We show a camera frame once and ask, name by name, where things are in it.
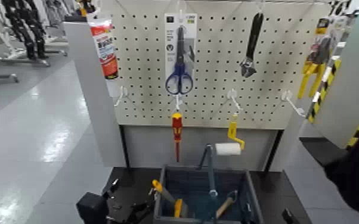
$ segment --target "screwdriver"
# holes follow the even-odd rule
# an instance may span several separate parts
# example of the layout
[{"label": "screwdriver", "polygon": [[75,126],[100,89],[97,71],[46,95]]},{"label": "screwdriver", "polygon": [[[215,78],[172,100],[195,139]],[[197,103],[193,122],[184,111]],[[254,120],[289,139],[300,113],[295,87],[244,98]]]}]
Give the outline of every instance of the screwdriver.
[{"label": "screwdriver", "polygon": [[172,115],[172,128],[174,130],[174,142],[175,142],[175,156],[177,163],[180,162],[180,142],[181,142],[181,131],[182,131],[182,114],[174,113]]}]

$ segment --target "pegboard hook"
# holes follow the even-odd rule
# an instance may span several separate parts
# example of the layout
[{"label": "pegboard hook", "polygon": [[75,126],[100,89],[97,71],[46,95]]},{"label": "pegboard hook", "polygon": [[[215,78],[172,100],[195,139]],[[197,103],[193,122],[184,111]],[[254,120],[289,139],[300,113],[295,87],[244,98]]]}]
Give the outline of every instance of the pegboard hook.
[{"label": "pegboard hook", "polygon": [[243,108],[241,107],[241,105],[239,105],[235,98],[237,98],[237,91],[235,89],[231,89],[227,92],[227,99],[231,99],[239,111],[243,110]]},{"label": "pegboard hook", "polygon": [[177,12],[178,12],[178,18],[180,23],[184,21],[184,14],[186,13],[186,11],[187,11],[187,4],[185,3],[185,1],[177,0]]},{"label": "pegboard hook", "polygon": [[263,13],[263,8],[265,4],[266,4],[266,0],[260,0],[259,13]]},{"label": "pegboard hook", "polygon": [[175,108],[177,110],[180,110],[180,105],[183,103],[183,101],[181,100],[181,94],[176,94],[174,97],[175,97]]},{"label": "pegboard hook", "polygon": [[296,108],[295,104],[291,101],[291,98],[292,98],[292,92],[290,90],[283,92],[283,94],[281,95],[281,100],[283,102],[289,102],[289,104],[291,104],[292,108],[299,116],[306,117],[306,115],[304,114],[305,113],[304,109]]},{"label": "pegboard hook", "polygon": [[114,107],[117,107],[120,102],[122,101],[122,98],[126,98],[128,96],[128,89],[124,86],[120,86],[120,97],[117,99],[117,102],[114,104]]}]

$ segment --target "gray basket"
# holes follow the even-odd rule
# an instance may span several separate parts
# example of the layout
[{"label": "gray basket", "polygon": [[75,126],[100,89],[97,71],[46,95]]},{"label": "gray basket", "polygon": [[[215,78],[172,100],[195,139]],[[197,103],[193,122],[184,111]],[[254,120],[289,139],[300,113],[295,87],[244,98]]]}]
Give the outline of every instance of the gray basket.
[{"label": "gray basket", "polygon": [[[160,174],[160,183],[175,197],[182,198],[189,206],[189,218],[174,218],[174,208],[161,195],[157,196],[154,208],[154,224],[200,223],[209,211],[208,170],[197,167],[165,166]],[[220,224],[241,224],[243,217],[250,223],[263,224],[260,206],[256,198],[249,171],[214,170],[218,207],[227,199],[227,194],[238,190],[238,201],[231,205],[218,219]],[[248,203],[250,211],[241,212],[241,207]]]}]

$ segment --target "paint roller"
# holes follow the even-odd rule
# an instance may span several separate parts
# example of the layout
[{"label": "paint roller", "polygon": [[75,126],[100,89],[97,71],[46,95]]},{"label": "paint roller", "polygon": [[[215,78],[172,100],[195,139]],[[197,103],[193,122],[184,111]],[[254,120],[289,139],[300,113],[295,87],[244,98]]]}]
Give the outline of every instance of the paint roller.
[{"label": "paint roller", "polygon": [[245,141],[237,138],[237,119],[238,114],[233,114],[228,127],[228,138],[236,142],[216,143],[217,155],[240,155],[245,147]]}]

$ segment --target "display rack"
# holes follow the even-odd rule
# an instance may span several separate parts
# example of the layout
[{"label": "display rack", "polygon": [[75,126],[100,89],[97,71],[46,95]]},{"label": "display rack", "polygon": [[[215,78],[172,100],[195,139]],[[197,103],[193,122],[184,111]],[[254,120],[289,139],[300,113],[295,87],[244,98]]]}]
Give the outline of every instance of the display rack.
[{"label": "display rack", "polygon": [[[121,125],[170,126],[175,98],[165,89],[164,13],[175,13],[177,1],[110,1],[120,85],[128,97],[115,108]],[[297,92],[301,69],[320,17],[329,5],[317,1],[266,2],[255,51],[257,73],[244,78],[245,57],[253,16],[260,1],[187,1],[197,13],[198,33],[194,89],[182,96],[184,126],[227,127],[237,111],[227,92],[237,91],[238,127],[284,129],[292,108],[281,102],[286,91]]]}]

